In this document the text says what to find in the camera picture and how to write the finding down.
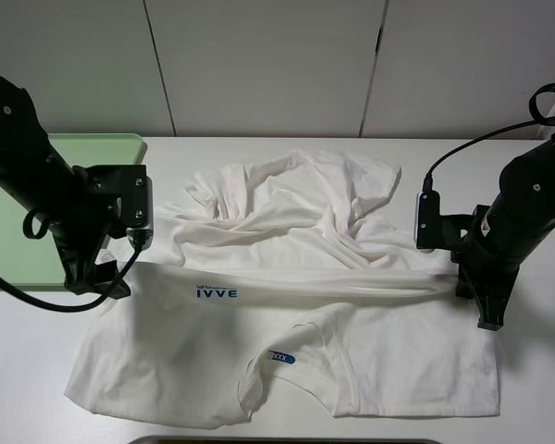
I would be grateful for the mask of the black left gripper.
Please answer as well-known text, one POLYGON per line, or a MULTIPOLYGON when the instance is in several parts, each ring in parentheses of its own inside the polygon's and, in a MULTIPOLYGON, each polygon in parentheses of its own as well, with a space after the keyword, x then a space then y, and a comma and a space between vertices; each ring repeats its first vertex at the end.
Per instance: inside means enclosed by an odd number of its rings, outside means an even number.
POLYGON ((130 296, 130 287, 121 276, 117 261, 95 263, 109 237, 105 205, 89 190, 87 169, 72 168, 78 188, 66 200, 62 217, 50 227, 65 272, 64 288, 74 294, 97 293, 124 299, 130 296))

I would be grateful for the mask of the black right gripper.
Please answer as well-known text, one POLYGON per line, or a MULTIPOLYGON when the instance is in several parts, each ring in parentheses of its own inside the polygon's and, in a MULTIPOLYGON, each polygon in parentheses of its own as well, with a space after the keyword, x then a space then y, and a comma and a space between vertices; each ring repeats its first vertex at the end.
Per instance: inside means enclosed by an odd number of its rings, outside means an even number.
POLYGON ((473 299, 479 310, 477 326, 498 331, 504 325, 504 315, 518 275, 518 265, 508 265, 503 258, 504 241, 491 227, 497 222, 501 209, 496 203, 478 204, 472 216, 471 227, 462 231, 462 246, 451 252, 457 264, 458 280, 455 294, 458 298, 473 299))

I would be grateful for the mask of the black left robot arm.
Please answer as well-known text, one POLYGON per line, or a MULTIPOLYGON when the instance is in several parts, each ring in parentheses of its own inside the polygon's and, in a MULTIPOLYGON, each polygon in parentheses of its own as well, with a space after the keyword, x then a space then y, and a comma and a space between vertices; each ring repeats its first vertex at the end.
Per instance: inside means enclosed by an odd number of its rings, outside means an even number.
POLYGON ((130 295, 115 263, 97 264, 106 238, 125 237, 121 211, 139 165, 70 166, 50 143, 26 90, 0 76, 0 187, 27 211, 26 238, 51 234, 65 288, 106 298, 130 295))

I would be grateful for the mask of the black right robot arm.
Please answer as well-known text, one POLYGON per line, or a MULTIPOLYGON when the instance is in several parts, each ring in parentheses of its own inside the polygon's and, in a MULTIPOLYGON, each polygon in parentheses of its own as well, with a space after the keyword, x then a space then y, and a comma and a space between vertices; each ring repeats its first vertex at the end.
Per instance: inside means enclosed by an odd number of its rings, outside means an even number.
POLYGON ((459 265, 456 295, 473 299, 477 326, 497 331, 520 266, 555 229, 555 135, 519 155, 501 171, 491 206, 478 205, 453 258, 459 265))

